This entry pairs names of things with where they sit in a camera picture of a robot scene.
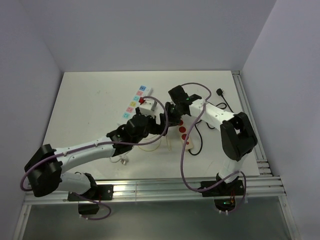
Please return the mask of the beige red power strip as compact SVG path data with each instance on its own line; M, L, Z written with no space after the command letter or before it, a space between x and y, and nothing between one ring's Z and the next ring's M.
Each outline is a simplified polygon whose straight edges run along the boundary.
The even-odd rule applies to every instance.
M186 140L186 137L187 137L188 127L182 118L179 120L179 123L176 126L176 129L177 129L177 134L178 134L178 137L181 141L181 144L183 145ZM193 147L194 147L193 142L192 142L191 138L189 137L186 141L186 144L185 144L185 151L187 152L188 150L192 150Z

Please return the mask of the white multicolour power strip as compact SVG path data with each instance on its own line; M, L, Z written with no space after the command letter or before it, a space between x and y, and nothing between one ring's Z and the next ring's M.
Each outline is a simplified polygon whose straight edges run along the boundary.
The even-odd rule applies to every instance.
M135 114L136 114L136 108L140 106L140 98L145 96L150 96L153 92L153 88L146 85L141 85L139 88L137 88L133 95L130 96L130 100L128 105L125 107L124 111L121 111L121 116L119 120L117 121L117 125L121 126L127 123L128 120L130 120Z

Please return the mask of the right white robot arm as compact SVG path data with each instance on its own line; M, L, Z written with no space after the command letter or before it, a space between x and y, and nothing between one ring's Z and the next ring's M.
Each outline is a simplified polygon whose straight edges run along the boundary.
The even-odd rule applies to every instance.
M249 117L244 112L233 113L220 109L197 94L188 95L181 85L172 88L168 94L173 102L167 110L171 117L175 117L172 124L178 124L183 115L188 115L220 132L226 160L217 174L220 180L216 183L216 189L222 195L229 194L244 160L258 143Z

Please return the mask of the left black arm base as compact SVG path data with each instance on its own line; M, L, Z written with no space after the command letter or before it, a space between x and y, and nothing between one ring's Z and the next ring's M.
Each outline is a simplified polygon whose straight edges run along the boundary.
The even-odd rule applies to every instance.
M78 213L82 218L98 221L108 218L112 210L105 203L113 198L114 186L112 184L99 184L97 190L93 193L77 194L69 192L67 196L68 202L78 202ZM100 207L106 208L108 213L105 216L94 217L100 210Z

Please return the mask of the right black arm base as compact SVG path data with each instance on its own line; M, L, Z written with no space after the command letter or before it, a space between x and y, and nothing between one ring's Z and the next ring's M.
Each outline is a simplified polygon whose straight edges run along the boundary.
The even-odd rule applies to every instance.
M235 212L242 204L246 202L247 195L247 177L240 171L243 179L238 176L230 183L224 181L217 185L221 178L217 175L216 180L201 181L197 189L204 198L214 198L214 206L219 214L227 216Z

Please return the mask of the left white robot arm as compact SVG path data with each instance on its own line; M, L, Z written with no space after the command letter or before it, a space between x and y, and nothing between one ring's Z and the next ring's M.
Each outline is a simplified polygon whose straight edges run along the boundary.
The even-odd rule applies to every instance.
M142 146L142 140L149 134L161 138L168 132L169 117L166 112L159 117L157 123L154 116L137 113L126 124L95 141L65 148L42 145L25 165L20 188L33 192L37 198L56 190L75 192L86 200L95 198L98 187L93 176L69 171L95 160L128 153L133 147Z

